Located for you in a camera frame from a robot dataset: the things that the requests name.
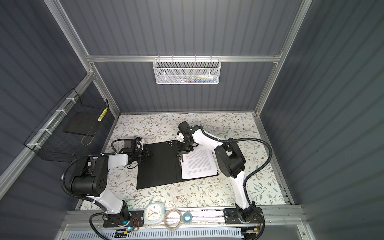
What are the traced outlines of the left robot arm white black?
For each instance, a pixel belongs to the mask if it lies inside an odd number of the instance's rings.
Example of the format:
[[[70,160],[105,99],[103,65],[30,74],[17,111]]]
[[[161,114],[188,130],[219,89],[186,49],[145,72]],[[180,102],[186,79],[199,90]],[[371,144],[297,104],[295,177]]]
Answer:
[[[61,187],[67,195],[102,209],[102,212],[90,216],[89,224],[94,233],[103,240],[107,238],[95,227],[94,217],[101,216],[105,221],[113,221],[124,234],[138,230],[141,224],[138,218],[131,215],[126,201],[118,198],[109,189],[109,170],[118,167],[133,169],[132,163],[140,164],[153,156],[149,148],[144,147],[140,137],[114,140],[111,148],[112,153],[86,155],[71,161],[61,176]]]

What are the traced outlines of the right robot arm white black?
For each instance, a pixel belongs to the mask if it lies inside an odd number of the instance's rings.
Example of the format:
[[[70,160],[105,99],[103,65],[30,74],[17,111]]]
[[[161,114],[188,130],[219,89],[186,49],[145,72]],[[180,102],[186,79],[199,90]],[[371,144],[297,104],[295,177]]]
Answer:
[[[193,151],[194,145],[202,145],[215,152],[220,171],[229,178],[235,193],[236,216],[241,223],[248,223],[253,219],[258,220],[256,230],[250,232],[244,229],[246,240],[259,239],[266,228],[266,221],[261,208],[250,200],[247,192],[247,181],[255,174],[263,170],[271,161],[273,156],[272,147],[264,140],[257,138],[220,139],[208,132],[203,126],[191,127],[186,121],[178,125],[178,141],[180,152],[183,154]],[[238,142],[254,141],[263,144],[268,149],[267,160],[248,176],[245,175],[246,159],[238,146]]]

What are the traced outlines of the white printed paper stack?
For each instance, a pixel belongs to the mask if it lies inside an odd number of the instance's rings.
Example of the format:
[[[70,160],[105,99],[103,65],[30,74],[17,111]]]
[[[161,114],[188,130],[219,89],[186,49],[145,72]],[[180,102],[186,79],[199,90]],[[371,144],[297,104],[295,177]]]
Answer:
[[[210,149],[199,145],[188,154],[182,155],[182,179],[194,180],[218,175],[213,153]]]

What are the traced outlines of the pens in white basket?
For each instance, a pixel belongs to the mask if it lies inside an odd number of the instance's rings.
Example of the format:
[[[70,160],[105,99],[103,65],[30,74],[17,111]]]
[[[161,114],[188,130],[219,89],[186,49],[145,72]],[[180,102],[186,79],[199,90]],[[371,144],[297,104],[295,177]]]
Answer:
[[[183,76],[181,78],[176,79],[177,82],[180,83],[207,83],[207,84],[215,84],[219,82],[218,75],[190,75]]]

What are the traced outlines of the black notebook in basket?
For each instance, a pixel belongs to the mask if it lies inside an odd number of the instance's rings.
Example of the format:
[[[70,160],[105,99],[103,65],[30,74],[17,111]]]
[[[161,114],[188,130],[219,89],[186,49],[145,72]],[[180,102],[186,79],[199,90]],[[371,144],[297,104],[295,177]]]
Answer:
[[[91,113],[76,113],[64,127],[64,133],[93,137],[101,122],[99,115]]]

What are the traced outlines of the blue folder black inside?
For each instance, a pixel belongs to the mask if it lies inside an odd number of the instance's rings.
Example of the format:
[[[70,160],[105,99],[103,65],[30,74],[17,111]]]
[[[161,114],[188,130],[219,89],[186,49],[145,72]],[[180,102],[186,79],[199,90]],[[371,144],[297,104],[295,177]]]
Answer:
[[[147,144],[145,148],[149,149],[153,156],[139,164],[136,186],[138,190],[191,181],[182,179],[177,157],[177,140]]]

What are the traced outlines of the clear tape roll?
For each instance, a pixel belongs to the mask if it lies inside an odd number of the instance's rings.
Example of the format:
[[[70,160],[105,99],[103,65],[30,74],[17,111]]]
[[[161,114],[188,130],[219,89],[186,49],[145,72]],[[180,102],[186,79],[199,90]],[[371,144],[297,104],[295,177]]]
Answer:
[[[165,214],[164,226],[169,231],[176,231],[182,225],[182,221],[182,213],[177,209],[171,209]]]

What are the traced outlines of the metal folder lever clip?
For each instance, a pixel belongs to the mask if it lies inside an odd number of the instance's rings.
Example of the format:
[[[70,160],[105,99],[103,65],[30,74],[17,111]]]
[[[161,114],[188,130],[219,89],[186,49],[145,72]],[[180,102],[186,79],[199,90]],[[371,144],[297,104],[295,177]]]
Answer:
[[[177,157],[178,157],[179,165],[181,166],[183,162],[183,151],[178,150]]]

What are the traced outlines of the yellow marker pen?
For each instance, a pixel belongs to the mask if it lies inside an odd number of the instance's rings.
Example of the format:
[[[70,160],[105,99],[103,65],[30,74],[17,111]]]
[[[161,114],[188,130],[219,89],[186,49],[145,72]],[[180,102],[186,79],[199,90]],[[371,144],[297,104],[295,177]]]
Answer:
[[[106,113],[108,112],[108,110],[109,110],[109,108],[106,107],[106,108],[101,112],[101,114],[99,115],[99,117],[98,117],[98,119],[97,119],[98,122],[101,122],[101,121],[103,120],[103,118],[105,117],[105,115],[106,115]]]

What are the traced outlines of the small blue tape roll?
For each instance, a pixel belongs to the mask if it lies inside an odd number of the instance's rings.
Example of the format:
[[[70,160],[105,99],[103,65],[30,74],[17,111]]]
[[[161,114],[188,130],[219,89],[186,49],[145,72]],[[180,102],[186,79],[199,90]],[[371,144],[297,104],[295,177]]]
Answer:
[[[192,222],[193,216],[191,212],[185,212],[182,216],[182,221],[184,224],[190,224]]]

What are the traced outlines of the mint alarm clock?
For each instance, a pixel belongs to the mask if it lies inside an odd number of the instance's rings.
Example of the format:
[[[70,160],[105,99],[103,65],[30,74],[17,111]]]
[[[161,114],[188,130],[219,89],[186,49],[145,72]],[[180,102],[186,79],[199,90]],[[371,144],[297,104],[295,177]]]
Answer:
[[[153,202],[146,206],[144,210],[144,222],[147,225],[159,224],[164,221],[166,214],[165,207],[160,202]]]

